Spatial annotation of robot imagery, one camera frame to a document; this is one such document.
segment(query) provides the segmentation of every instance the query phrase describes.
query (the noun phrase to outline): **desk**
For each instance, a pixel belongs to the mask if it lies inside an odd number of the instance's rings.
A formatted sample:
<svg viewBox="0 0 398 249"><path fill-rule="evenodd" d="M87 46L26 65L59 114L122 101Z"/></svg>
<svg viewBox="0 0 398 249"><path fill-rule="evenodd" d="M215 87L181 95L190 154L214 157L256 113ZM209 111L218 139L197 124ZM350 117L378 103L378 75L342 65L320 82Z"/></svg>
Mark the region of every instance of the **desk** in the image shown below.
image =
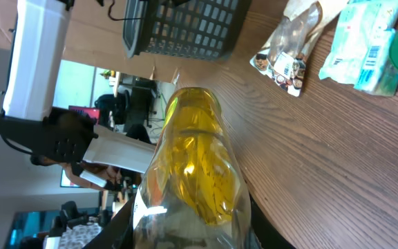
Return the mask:
<svg viewBox="0 0 398 249"><path fill-rule="evenodd" d="M253 0L231 59L188 61L178 84L217 94L250 192L297 248L398 248L398 92L379 98L319 80L336 20L300 98L262 76L248 61L285 3Z"/></svg>

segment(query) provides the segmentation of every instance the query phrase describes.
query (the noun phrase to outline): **black cable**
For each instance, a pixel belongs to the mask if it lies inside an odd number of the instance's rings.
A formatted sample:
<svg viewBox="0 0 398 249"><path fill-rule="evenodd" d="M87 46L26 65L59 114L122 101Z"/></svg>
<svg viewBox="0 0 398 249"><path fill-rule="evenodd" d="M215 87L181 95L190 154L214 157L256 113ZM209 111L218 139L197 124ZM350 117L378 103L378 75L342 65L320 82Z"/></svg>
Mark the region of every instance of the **black cable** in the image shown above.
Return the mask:
<svg viewBox="0 0 398 249"><path fill-rule="evenodd" d="M138 18L122 18L122 19L118 19L115 17L111 16L111 9L113 8L113 6L115 5L115 0L113 0L113 2L111 3L110 7L108 7L108 17L110 17L110 19L112 19L113 21L128 21L128 20L140 20L143 19L143 17L138 17Z"/></svg>
<svg viewBox="0 0 398 249"><path fill-rule="evenodd" d="M165 119L163 118L149 118L150 121L156 121L156 122L161 122L161 121L165 121Z"/></svg>
<svg viewBox="0 0 398 249"><path fill-rule="evenodd" d="M165 102L165 107L167 107L167 100L165 100L165 96L164 96L164 94L161 92L160 93L161 94L161 96L162 96L162 99L164 100L164 102Z"/></svg>
<svg viewBox="0 0 398 249"><path fill-rule="evenodd" d="M150 134L152 134L152 133L156 134L154 131L157 130L157 129L162 129L162 127L156 127L156 128L154 128L154 129L152 129L149 133L150 133Z"/></svg>
<svg viewBox="0 0 398 249"><path fill-rule="evenodd" d="M159 129L162 129L162 127L160 125L158 125L157 123L155 123L154 121L151 121L155 126L157 126Z"/></svg>
<svg viewBox="0 0 398 249"><path fill-rule="evenodd" d="M28 154L28 155L33 155L33 153L30 152L30 151L26 151L26 150L24 150L24 149L21 149L21 148L18 148L18 147L16 147L16 146L14 146L11 142L9 142L9 141L7 140L7 138L4 138L3 136L1 136L1 138L3 139L3 141L4 141L10 148L12 148L12 149L14 149L14 150L17 150L17 151L19 151L19 152L21 152L21 153L25 153L25 154Z"/></svg>

